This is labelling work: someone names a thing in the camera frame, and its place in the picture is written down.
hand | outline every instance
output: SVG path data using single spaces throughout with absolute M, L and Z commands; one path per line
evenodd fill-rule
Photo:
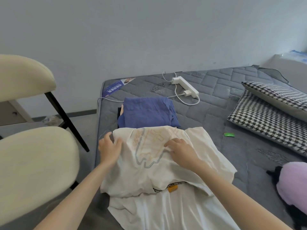
M 98 150 L 100 151 L 100 163 L 108 163 L 113 166 L 117 162 L 122 150 L 122 139 L 119 138 L 116 144 L 113 144 L 108 132 L 104 138 L 99 141 Z
M 171 139 L 164 144 L 164 147 L 167 146 L 172 150 L 170 154 L 174 162 L 185 169 L 192 170 L 195 162 L 199 160 L 194 148 L 184 139 Z

black and white pillow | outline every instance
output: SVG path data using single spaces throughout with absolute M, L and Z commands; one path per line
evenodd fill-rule
M 307 122 L 307 94 L 272 84 L 246 81 L 242 85 L 257 97 Z
M 245 90 L 229 121 L 307 156 L 307 123 Z

gray floor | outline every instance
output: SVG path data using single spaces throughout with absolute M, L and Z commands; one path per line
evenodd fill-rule
M 86 152 L 78 143 L 79 151 L 80 151 L 80 170 L 77 176 L 77 181 L 82 181 L 93 169 L 94 167 L 94 158 L 95 158 L 95 149 L 96 149 L 96 130 L 97 130 L 97 115 L 85 115 L 85 116 L 78 116 L 70 118 L 77 130 L 79 131 L 80 135 L 83 137 L 84 141 L 86 142 L 87 146 L 89 147 L 90 151 Z M 13 135 L 15 133 L 37 128 L 37 127 L 44 127 L 45 125 L 42 122 L 35 122 L 35 123 L 20 123 L 8 126 L 1 126 L 0 127 L 0 135 L 2 137 L 7 137 Z M 59 198 L 63 198 L 69 194 L 70 190 L 65 191 L 59 197 L 56 197 L 54 200 Z M 38 220 L 41 217 L 41 213 L 44 209 L 48 207 L 49 203 L 35 209 L 34 211 L 8 223 L 2 227 L 0 230 L 13 230 L 13 229 L 20 229 L 20 230 L 31 230 L 37 224 Z

blue folded shirt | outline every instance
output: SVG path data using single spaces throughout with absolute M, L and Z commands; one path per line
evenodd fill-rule
M 167 97 L 140 97 L 125 98 L 124 113 L 118 118 L 118 126 L 180 127 L 180 124 L 172 100 Z

chair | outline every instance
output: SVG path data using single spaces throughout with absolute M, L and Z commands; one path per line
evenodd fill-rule
M 55 89 L 52 72 L 40 62 L 23 56 L 0 54 L 0 102 L 44 93 L 63 119 L 59 127 L 68 127 L 81 146 L 89 152 L 85 141 L 52 94 L 51 91 Z
M 44 93 L 64 120 L 60 127 L 39 127 L 0 140 L 0 226 L 78 185 L 79 148 L 65 128 L 86 151 L 88 147 L 52 95 L 55 88 L 51 71 L 41 63 L 0 55 L 0 101 Z

